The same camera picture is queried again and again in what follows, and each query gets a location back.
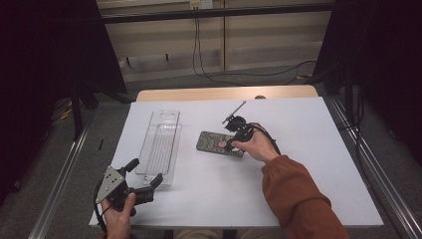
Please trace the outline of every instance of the table surface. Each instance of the table surface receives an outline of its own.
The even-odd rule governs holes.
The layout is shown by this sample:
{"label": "table surface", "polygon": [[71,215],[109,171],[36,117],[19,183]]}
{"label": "table surface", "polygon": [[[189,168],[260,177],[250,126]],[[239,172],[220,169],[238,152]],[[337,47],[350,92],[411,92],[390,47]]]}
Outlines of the table surface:
{"label": "table surface", "polygon": [[250,100],[263,96],[266,99],[312,98],[317,97],[313,86],[269,86],[200,88],[175,90],[148,90],[137,95],[137,102],[162,101],[209,101],[209,100]]}
{"label": "table surface", "polygon": [[[256,95],[289,98],[287,89],[307,93],[297,94],[298,99],[251,100]],[[187,97],[187,92],[195,92],[194,99],[201,101]],[[222,92],[230,94],[230,98],[238,94],[238,98],[220,100]],[[144,96],[153,99],[154,95],[164,95],[161,99],[165,100],[132,104],[111,166],[120,167],[127,163],[125,158],[139,156],[153,111],[180,110],[182,134],[173,184],[158,188],[154,202],[137,206],[138,214],[131,218],[134,227],[278,226],[262,194],[261,162],[247,153],[238,159],[195,149],[201,130],[226,131],[221,120],[240,104],[239,99],[247,103],[237,115],[263,122],[281,150],[307,167],[319,189],[331,199],[332,208],[344,225],[382,225],[329,112],[313,87],[163,90],[139,95],[140,101]],[[214,99],[205,101],[206,95],[211,98],[213,95]],[[256,109],[264,114],[257,114]],[[134,187],[142,184],[142,177],[134,172],[126,180]],[[93,217],[90,224],[96,223]]]}

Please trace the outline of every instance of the black panel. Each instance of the black panel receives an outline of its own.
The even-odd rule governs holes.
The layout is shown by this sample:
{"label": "black panel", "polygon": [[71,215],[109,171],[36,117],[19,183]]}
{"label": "black panel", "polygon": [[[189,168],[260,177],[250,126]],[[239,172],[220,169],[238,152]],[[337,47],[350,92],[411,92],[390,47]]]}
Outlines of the black panel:
{"label": "black panel", "polygon": [[354,82],[422,164],[422,4],[417,0],[359,4],[353,12],[332,12],[314,74],[340,64],[325,82],[335,94],[344,85],[346,66],[350,67]]}
{"label": "black panel", "polygon": [[54,102],[70,96],[73,82],[125,92],[105,26],[51,24],[65,16],[100,13],[95,0],[2,1],[0,203],[34,158]]}

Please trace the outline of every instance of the electrical outlet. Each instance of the electrical outlet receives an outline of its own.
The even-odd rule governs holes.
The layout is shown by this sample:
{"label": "electrical outlet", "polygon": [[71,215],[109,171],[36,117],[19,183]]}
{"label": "electrical outlet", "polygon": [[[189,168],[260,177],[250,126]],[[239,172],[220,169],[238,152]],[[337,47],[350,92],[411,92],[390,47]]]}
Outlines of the electrical outlet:
{"label": "electrical outlet", "polygon": [[201,1],[200,0],[190,1],[190,10],[198,10],[198,9],[201,9]]}
{"label": "electrical outlet", "polygon": [[201,0],[201,9],[213,9],[212,0]]}

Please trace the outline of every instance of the gray floor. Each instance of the gray floor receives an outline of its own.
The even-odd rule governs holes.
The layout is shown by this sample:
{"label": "gray floor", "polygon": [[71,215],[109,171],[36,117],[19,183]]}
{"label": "gray floor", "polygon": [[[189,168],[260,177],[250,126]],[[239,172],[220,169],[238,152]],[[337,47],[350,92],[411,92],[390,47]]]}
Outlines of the gray floor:
{"label": "gray floor", "polygon": [[[313,66],[313,64],[303,66],[299,70],[299,75],[310,74]],[[268,74],[285,69],[286,67],[278,67],[242,72]],[[240,83],[245,86],[265,86],[282,85],[289,82],[295,75],[296,71],[292,71],[272,77],[221,76],[216,79]],[[146,89],[227,86],[233,85],[215,83],[197,76],[127,83],[128,95],[131,98],[135,98],[139,91]],[[316,88],[318,93],[324,96],[334,121],[340,121],[330,104],[330,100],[333,97],[325,95],[322,85],[317,85]],[[84,147],[75,161],[74,167],[71,168],[72,173],[68,185],[65,187],[45,238],[98,238],[101,232],[99,228],[92,228],[88,225],[92,215],[93,192],[97,181],[106,166],[111,162],[128,113],[128,106],[115,103],[106,96],[98,96],[98,98],[101,103],[94,112],[83,109],[85,117],[94,114],[93,123],[89,128]],[[418,190],[418,186],[422,181],[422,168],[413,160],[406,146],[401,141],[390,137],[388,130],[388,126],[376,110],[370,104],[365,103],[365,117],[361,124],[362,135],[367,140],[391,182],[403,196],[418,220],[421,221],[422,192]],[[340,134],[353,159],[358,163],[354,144],[350,137],[345,131],[341,131]],[[66,119],[55,120],[37,158],[35,158],[30,169],[22,178],[22,189],[19,192],[10,193],[0,207],[0,238],[29,237],[72,147],[72,139],[72,116]],[[385,225],[376,228],[347,229],[350,237],[409,238],[394,210],[382,196],[382,191],[377,183],[370,176],[370,173],[368,174],[372,185],[369,192]],[[138,238],[162,238],[163,231],[144,230],[136,231],[135,234],[138,235]]]}

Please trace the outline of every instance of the finger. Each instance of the finger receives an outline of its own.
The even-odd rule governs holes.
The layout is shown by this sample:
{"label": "finger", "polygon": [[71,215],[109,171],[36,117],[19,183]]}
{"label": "finger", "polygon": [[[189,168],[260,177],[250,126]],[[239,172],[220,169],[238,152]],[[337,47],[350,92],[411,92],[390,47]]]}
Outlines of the finger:
{"label": "finger", "polygon": [[133,206],[134,206],[134,201],[135,201],[135,199],[136,199],[136,195],[135,195],[133,192],[131,192],[131,193],[127,196],[126,201],[124,202],[124,207],[123,207],[123,210],[121,211],[121,214],[122,214],[123,216],[127,216],[127,217],[129,217],[129,216],[130,216],[130,211],[131,211],[131,209],[132,209],[132,208],[133,208]]}

